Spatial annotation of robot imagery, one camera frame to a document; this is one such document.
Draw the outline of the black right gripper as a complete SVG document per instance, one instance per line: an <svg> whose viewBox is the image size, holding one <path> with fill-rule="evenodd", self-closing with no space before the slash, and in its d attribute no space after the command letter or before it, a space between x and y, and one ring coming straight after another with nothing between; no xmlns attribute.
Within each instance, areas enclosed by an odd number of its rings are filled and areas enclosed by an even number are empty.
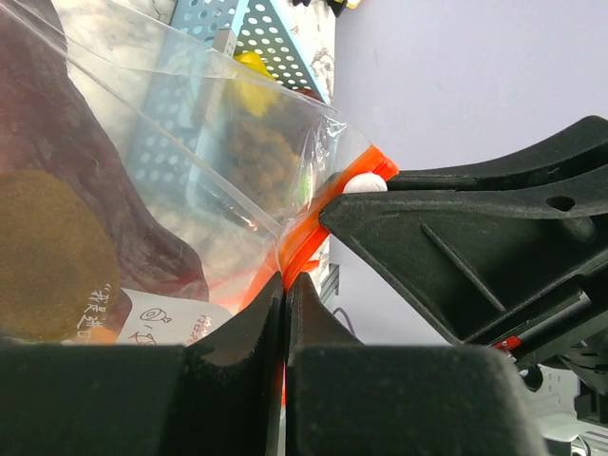
<svg viewBox="0 0 608 456"><path fill-rule="evenodd" d="M606 198L388 191L337 197L320 222L447 340L496 340L529 389L541 366L573 372L577 417L607 426Z"/></svg>

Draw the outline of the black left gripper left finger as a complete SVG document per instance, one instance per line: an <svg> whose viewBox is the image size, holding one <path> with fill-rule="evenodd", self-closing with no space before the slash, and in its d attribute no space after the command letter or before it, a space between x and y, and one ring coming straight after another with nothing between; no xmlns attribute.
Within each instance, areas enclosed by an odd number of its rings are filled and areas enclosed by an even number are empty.
<svg viewBox="0 0 608 456"><path fill-rule="evenodd" d="M285 295L188 346L5 345L5 455L273 455Z"/></svg>

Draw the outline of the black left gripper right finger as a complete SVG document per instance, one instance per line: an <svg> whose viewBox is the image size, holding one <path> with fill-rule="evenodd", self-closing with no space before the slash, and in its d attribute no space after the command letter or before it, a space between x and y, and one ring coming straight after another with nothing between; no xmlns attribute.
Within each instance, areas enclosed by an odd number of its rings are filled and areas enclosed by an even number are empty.
<svg viewBox="0 0 608 456"><path fill-rule="evenodd" d="M543 455L523 381L494 349L367 346L300 275L286 294L290 455Z"/></svg>

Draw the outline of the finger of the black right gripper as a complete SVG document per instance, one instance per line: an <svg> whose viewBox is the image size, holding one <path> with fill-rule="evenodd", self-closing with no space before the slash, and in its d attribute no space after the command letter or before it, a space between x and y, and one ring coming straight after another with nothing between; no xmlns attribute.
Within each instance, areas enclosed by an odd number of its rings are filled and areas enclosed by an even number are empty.
<svg viewBox="0 0 608 456"><path fill-rule="evenodd" d="M400 171L390 191L506 191L544 186L607 164L607 121L587 116L549 138L490 161Z"/></svg>

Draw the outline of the brown kiwi fruit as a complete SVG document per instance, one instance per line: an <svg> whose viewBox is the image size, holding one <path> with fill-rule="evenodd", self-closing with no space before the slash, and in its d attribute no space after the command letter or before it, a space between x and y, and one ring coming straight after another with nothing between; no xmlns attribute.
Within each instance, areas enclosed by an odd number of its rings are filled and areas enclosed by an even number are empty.
<svg viewBox="0 0 608 456"><path fill-rule="evenodd" d="M66 184L35 170L1 178L1 333L89 342L120 294L114 248Z"/></svg>

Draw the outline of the clear zip bag orange zipper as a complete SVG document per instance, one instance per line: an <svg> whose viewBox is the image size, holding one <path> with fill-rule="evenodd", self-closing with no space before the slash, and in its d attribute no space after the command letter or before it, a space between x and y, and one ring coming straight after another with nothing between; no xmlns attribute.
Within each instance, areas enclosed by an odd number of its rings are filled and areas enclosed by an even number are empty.
<svg viewBox="0 0 608 456"><path fill-rule="evenodd" d="M276 1L1 5L1 334L190 345L323 271L321 209L396 165Z"/></svg>

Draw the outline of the red and orange meat slab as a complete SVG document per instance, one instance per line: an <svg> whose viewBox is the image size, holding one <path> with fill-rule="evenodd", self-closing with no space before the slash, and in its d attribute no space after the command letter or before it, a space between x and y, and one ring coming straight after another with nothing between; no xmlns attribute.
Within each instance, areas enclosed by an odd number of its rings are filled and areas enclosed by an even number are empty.
<svg viewBox="0 0 608 456"><path fill-rule="evenodd" d="M67 42L49 1L1 4L1 170L39 169L69 185L115 250L126 288L205 301L195 250L162 227L67 71Z"/></svg>

